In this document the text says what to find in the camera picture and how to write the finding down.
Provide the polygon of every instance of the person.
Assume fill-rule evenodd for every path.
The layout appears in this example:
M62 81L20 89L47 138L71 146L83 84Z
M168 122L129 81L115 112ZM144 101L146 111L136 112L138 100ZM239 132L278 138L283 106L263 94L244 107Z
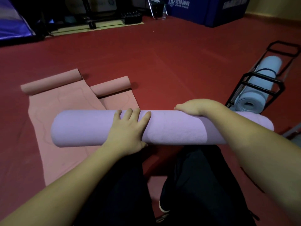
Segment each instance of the person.
M240 165L297 224L301 224L301 150L291 141L232 112L195 99L175 110L208 117ZM151 112L114 115L106 142L0 222L7 225L154 225L139 151ZM163 224L255 225L242 192L217 146L185 146L167 178L160 207Z

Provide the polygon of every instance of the light blue rolled mat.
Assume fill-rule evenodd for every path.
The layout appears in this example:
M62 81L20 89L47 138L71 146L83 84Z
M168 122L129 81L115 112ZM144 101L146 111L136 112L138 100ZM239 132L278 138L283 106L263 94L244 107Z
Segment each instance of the light blue rolled mat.
M280 70L281 65L282 60L278 56L268 56L260 62L255 72L269 76L271 78L275 78L276 74ZM255 76L252 76L250 78L249 83L267 90L271 90L273 87L272 82ZM259 90L246 86L235 99L234 109L235 111L261 113L264 109L268 96L269 95L267 93L263 93Z

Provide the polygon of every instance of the person's left hand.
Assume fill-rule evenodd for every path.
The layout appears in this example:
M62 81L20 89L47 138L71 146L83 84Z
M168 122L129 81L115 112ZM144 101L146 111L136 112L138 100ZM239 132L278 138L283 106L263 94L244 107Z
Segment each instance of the person's left hand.
M120 151L122 156L131 155L146 147L147 144L141 141L142 133L151 118L148 111L138 122L140 109L128 109L121 119L121 110L114 114L113 124L109 135L103 146Z

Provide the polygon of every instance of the person's left arm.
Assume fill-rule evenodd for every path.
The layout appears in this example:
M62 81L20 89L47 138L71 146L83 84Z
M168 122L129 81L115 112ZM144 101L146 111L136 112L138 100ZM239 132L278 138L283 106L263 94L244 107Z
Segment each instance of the person's left arm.
M120 119L116 111L106 142L77 167L51 183L11 213L0 226L67 226L71 225L98 182L123 156L146 146L141 141L151 113L138 122L140 110L127 110Z

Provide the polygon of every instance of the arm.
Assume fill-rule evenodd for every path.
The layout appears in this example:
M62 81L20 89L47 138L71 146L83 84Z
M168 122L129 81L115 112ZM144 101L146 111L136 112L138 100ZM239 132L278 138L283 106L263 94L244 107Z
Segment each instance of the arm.
M208 117L252 180L301 224L301 149L297 145L219 102L195 99L175 109Z
M0 222L0 226L71 225L109 169L123 156L146 146L141 136L151 113L146 113L138 122L139 113L139 109L134 112L129 109L121 120L121 110L118 110L107 141L101 148L11 213Z

